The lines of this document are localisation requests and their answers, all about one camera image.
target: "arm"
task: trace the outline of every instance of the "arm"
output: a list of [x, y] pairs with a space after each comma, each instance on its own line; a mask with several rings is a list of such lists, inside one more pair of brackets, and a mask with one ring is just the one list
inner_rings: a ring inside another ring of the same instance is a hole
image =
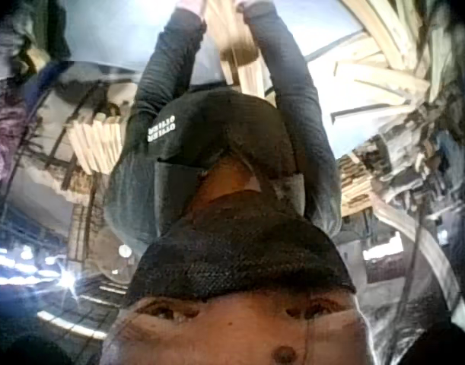
[[180, 0], [159, 35], [135, 95], [124, 150], [146, 138], [149, 121], [188, 89], [206, 29], [200, 14], [204, 4], [205, 0]]
[[307, 64], [271, 1], [245, 2], [244, 20], [271, 73], [276, 105], [291, 136], [298, 169], [304, 174], [305, 217], [333, 235], [341, 224], [339, 171]]

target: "sleeve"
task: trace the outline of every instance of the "sleeve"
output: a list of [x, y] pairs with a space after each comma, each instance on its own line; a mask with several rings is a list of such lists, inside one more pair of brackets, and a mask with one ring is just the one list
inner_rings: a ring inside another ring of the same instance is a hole
[[274, 4], [258, 2], [245, 8], [244, 20], [268, 66], [276, 106], [290, 134], [298, 169], [304, 174], [305, 217], [334, 235], [342, 222], [339, 171], [307, 64]]
[[139, 82], [123, 152], [145, 138], [149, 121], [188, 90], [195, 56], [205, 31], [206, 25], [198, 15], [180, 8], [174, 11], [158, 37], [154, 53]]

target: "logo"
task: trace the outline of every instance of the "logo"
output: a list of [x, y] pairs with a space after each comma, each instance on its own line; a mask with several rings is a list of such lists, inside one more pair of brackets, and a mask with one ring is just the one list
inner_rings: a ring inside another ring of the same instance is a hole
[[171, 116], [163, 122], [159, 122], [154, 127], [148, 129], [148, 142], [156, 141], [158, 138], [163, 137], [171, 131], [174, 131], [177, 127], [174, 123], [174, 120], [174, 116]]

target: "man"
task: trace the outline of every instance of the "man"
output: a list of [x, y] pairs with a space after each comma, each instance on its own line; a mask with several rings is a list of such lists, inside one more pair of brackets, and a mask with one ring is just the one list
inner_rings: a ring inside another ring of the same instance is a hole
[[100, 363], [373, 363], [317, 91], [267, 0], [239, 1], [278, 109], [188, 89], [205, 0], [181, 0], [142, 76], [106, 217], [138, 255]]

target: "person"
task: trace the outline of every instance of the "person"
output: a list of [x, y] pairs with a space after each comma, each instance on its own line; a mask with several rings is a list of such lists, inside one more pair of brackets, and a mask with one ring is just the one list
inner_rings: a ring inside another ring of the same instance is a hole
[[206, 1], [178, 1], [107, 190], [109, 225], [142, 257], [100, 363], [374, 363], [328, 236], [339, 175], [311, 75], [272, 1], [236, 5], [278, 109], [188, 91]]

